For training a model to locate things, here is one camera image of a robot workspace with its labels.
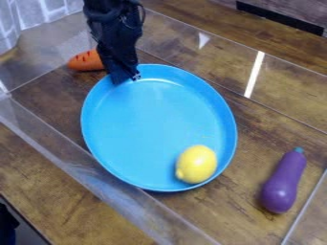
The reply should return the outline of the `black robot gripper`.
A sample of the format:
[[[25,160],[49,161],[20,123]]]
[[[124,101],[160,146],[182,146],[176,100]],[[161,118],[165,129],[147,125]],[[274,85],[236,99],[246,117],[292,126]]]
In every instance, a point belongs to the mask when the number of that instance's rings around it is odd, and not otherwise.
[[[97,53],[115,85],[136,80],[137,57],[135,43],[143,34],[144,17],[139,8],[113,8],[107,13],[84,9]]]

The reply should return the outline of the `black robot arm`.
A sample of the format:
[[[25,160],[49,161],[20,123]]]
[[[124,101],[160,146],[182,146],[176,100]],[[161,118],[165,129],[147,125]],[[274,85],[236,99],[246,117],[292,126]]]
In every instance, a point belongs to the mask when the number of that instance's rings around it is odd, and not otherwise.
[[[136,41],[145,9],[137,0],[83,0],[83,12],[97,53],[115,85],[139,78]]]

